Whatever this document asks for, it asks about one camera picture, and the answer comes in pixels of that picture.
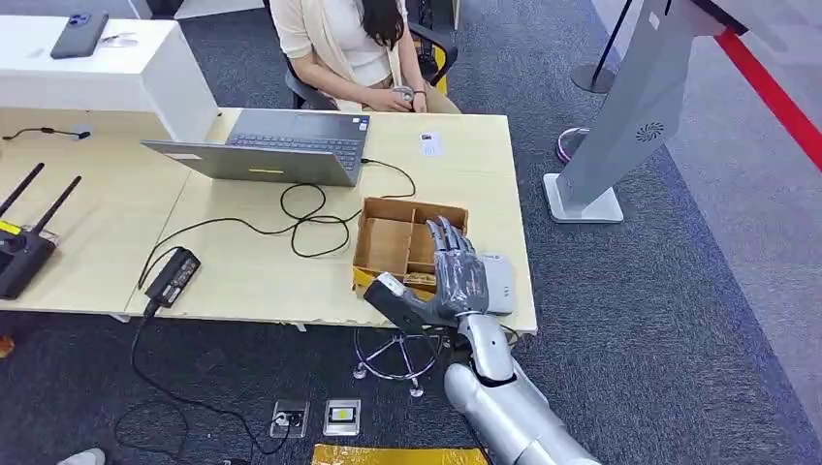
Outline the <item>person's right hand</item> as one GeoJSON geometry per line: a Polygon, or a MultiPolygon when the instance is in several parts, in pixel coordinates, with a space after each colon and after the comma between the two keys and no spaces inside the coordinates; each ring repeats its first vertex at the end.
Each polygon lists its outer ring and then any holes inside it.
{"type": "Polygon", "coordinates": [[[366,88],[362,103],[376,111],[410,112],[413,105],[393,89],[366,88]]]}

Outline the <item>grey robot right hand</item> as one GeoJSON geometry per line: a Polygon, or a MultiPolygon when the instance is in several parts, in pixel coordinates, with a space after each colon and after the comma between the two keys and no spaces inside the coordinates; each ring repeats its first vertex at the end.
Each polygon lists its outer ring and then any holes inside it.
{"type": "Polygon", "coordinates": [[[485,314],[490,305],[486,269],[470,240],[443,216],[428,220],[427,228],[434,243],[434,296],[420,299],[388,272],[364,293],[367,303],[406,333],[457,327],[461,317],[485,314]]]}

